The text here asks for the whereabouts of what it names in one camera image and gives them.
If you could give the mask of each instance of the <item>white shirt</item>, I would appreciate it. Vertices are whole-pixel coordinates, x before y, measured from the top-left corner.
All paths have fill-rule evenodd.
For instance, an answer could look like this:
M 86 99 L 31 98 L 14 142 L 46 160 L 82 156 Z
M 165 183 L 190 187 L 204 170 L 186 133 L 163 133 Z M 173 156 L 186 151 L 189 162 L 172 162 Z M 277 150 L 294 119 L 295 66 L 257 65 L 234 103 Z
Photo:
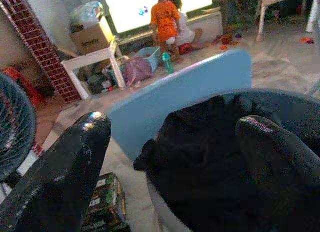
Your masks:
M 196 33 L 187 26 L 188 16 L 185 13 L 180 12 L 180 34 L 176 38 L 177 46 L 181 46 L 185 43 L 192 43 Z

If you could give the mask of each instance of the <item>purple bag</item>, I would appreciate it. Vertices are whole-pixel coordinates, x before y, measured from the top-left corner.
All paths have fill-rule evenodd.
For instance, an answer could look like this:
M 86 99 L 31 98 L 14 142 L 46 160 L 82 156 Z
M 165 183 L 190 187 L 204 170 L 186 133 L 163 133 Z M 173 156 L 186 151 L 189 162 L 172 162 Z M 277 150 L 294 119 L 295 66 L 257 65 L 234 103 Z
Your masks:
M 143 81 L 152 76 L 151 64 L 142 57 L 136 57 L 125 63 L 123 78 L 127 86 L 131 86 L 135 82 Z

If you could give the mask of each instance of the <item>toy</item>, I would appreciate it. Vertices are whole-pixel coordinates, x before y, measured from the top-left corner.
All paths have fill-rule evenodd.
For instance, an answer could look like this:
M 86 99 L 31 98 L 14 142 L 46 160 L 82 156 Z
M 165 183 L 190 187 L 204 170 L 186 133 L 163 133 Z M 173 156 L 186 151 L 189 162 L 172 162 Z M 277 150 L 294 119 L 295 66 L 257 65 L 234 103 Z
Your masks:
M 180 55 L 188 54 L 191 51 L 193 51 L 193 49 L 194 49 L 194 47 L 192 46 L 191 43 L 185 43 L 185 44 L 179 46 Z
M 227 35 L 225 35 L 225 36 L 223 36 L 222 38 L 221 38 L 221 41 L 222 41 L 222 44 L 223 45 L 228 45 L 228 44 L 230 44 L 230 42 L 232 42 L 232 34 L 227 34 Z
M 241 39 L 242 38 L 242 35 L 240 33 L 238 33 L 236 36 L 236 39 Z
M 228 47 L 227 46 L 221 46 L 221 47 L 219 47 L 221 50 L 227 50 L 228 49 Z
M 315 41 L 311 37 L 304 37 L 304 38 L 300 39 L 300 41 L 304 44 L 306 44 L 306 43 L 307 44 L 314 44 L 315 43 Z

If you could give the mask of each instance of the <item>white chair leg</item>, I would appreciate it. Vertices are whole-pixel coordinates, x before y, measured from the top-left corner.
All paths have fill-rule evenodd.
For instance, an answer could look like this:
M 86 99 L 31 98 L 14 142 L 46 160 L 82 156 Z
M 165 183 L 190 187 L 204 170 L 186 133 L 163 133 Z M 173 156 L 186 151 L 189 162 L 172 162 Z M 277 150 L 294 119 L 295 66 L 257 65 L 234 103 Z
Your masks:
M 257 41 L 262 41 L 267 8 L 268 6 L 263 6 L 261 8 L 260 25 L 259 25 L 259 33 L 258 33 Z
M 254 21 L 257 21 L 258 17 L 261 14 L 262 0 L 258 0 L 258 5 L 256 6 Z

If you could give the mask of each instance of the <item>gray bucket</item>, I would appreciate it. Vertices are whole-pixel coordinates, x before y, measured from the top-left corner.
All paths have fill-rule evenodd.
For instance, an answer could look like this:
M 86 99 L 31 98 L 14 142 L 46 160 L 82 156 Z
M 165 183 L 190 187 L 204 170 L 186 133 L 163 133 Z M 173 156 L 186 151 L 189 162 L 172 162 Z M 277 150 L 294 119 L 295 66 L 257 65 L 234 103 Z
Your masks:
M 217 95 L 219 94 L 212 95 L 202 101 Z M 283 126 L 299 137 L 320 137 L 320 100 L 288 91 L 244 89 L 224 94 L 225 101 L 231 102 L 236 95 L 243 95 L 276 111 Z M 147 178 L 147 185 L 162 225 L 172 232 L 191 231 L 170 210 L 149 178 Z

